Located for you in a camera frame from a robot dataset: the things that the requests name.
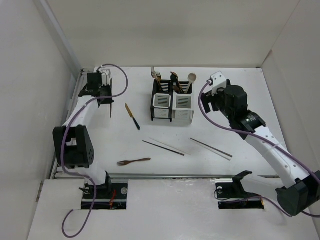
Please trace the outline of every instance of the cable clip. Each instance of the cable clip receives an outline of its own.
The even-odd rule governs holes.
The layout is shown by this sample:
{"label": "cable clip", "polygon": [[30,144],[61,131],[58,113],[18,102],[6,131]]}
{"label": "cable clip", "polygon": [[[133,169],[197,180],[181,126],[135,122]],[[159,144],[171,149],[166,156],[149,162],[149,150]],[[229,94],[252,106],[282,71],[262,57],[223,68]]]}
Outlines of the cable clip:
{"label": "cable clip", "polygon": [[212,86],[214,84],[211,79],[208,79],[206,82],[209,84],[209,86]]}

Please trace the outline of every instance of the white backdrop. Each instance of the white backdrop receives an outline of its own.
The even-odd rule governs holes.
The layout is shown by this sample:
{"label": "white backdrop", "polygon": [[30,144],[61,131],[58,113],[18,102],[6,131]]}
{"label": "white backdrop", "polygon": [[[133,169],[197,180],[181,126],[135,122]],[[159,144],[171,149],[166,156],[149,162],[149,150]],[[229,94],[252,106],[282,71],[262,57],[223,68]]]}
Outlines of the white backdrop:
{"label": "white backdrop", "polygon": [[299,0],[48,0],[82,67],[261,66]]}

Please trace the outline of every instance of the brown fork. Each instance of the brown fork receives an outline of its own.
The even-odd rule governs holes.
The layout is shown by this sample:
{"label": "brown fork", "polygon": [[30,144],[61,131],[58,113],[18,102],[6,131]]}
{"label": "brown fork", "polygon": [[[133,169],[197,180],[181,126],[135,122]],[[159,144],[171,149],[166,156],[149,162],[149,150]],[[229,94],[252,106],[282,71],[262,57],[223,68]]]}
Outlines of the brown fork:
{"label": "brown fork", "polygon": [[150,161],[151,158],[142,158],[142,159],[138,159],[138,160],[133,160],[133,161],[118,161],[116,164],[118,166],[125,166],[125,165],[128,165],[130,163],[134,163],[134,162],[142,162],[142,161]]}
{"label": "brown fork", "polygon": [[159,90],[163,91],[162,87],[161,87],[161,74],[160,74],[160,72],[155,71],[155,67],[154,66],[151,67],[151,76],[157,81],[157,83],[159,85]]}

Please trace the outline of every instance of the white tabletop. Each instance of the white tabletop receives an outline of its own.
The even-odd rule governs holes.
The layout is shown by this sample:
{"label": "white tabletop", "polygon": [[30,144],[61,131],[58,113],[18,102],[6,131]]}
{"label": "white tabletop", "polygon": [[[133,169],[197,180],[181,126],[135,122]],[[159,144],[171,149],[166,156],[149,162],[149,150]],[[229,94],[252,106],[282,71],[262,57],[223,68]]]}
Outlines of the white tabletop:
{"label": "white tabletop", "polygon": [[[206,80],[221,71],[231,84],[239,85],[248,94],[248,106],[267,123],[276,138],[284,143],[277,115],[261,69],[252,68],[188,68],[157,67],[162,79],[170,79],[170,72],[176,72],[180,81],[186,81],[189,73],[195,73],[193,85],[195,112],[192,124],[176,124],[165,119],[151,120],[151,98],[153,79],[149,67],[124,67],[129,78],[127,92],[114,98],[112,118],[109,105],[101,105],[93,116],[88,131],[93,143],[95,163],[109,173],[117,174],[166,174],[166,175],[236,175],[244,170],[256,175],[276,175],[263,157],[236,133],[227,132],[211,125],[201,114],[197,99]],[[122,73],[111,69],[113,94],[125,87]],[[141,130],[137,130],[129,117],[125,103],[130,107]],[[209,113],[215,122],[229,126],[220,112]],[[149,145],[142,140],[158,144],[150,138],[166,142],[191,155],[180,156],[167,150]],[[233,155],[231,160],[192,142],[194,138],[212,147]],[[118,161],[151,158],[127,166],[117,166]]]}
{"label": "white tabletop", "polygon": [[[28,240],[65,239],[61,226],[79,209],[82,179],[46,180]],[[211,179],[130,180],[126,210],[93,210],[77,240],[318,240],[311,217],[289,218],[272,204],[262,209],[219,210]],[[74,235],[88,214],[65,223]]]}

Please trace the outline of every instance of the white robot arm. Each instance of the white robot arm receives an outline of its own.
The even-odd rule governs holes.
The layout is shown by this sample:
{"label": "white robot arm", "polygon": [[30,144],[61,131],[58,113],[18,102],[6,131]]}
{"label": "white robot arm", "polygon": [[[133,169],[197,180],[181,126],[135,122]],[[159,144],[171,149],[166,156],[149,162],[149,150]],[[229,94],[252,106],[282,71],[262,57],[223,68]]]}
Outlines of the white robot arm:
{"label": "white robot arm", "polygon": [[[221,72],[213,74],[210,77],[209,83],[212,86],[212,90],[201,95],[201,102],[205,113],[207,114],[211,111],[209,104],[213,111],[222,112],[228,119],[233,131],[238,131],[237,133],[240,137],[265,158],[279,175],[284,185],[283,187],[279,187],[279,183],[281,184],[281,182],[278,180],[269,181],[260,179],[258,182],[264,187],[258,189],[259,195],[265,196],[265,192],[262,190],[270,189],[272,185],[276,186],[273,188],[271,195],[277,194],[277,201],[291,216],[296,216],[317,202],[320,199],[320,186],[317,180],[305,168],[290,158],[290,154],[287,156],[277,149],[281,148],[288,153],[270,132],[261,117],[248,110],[248,95],[244,89],[238,85],[231,85],[230,80],[226,79]],[[245,178],[246,180],[244,179],[246,175],[251,173],[246,171],[235,176],[232,181],[234,184],[229,182],[226,185],[222,181],[217,181],[216,187],[217,189],[219,187],[220,193],[222,193],[222,186],[228,186],[233,193],[232,198],[245,198],[244,195],[247,192],[244,190],[244,183],[248,183],[247,186],[251,184],[252,187],[253,183],[257,182],[257,178],[247,177]],[[320,179],[320,171],[317,171],[315,175]]]}

